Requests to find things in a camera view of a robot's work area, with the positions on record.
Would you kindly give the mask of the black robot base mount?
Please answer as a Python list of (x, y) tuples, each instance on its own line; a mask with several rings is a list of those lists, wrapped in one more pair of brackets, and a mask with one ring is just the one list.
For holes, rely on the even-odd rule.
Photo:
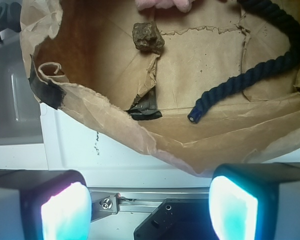
[(133, 232), (135, 240), (217, 240), (209, 201), (166, 199)]

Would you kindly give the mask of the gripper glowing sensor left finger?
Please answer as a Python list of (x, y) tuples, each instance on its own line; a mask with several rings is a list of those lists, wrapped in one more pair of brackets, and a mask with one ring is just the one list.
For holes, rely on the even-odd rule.
[(0, 169), (0, 240), (86, 240), (91, 219), (80, 172)]

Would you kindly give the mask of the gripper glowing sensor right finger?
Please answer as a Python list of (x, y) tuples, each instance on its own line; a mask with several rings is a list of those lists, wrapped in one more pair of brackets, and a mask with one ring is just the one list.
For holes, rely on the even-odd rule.
[(221, 164), (208, 205), (220, 240), (300, 240), (300, 162)]

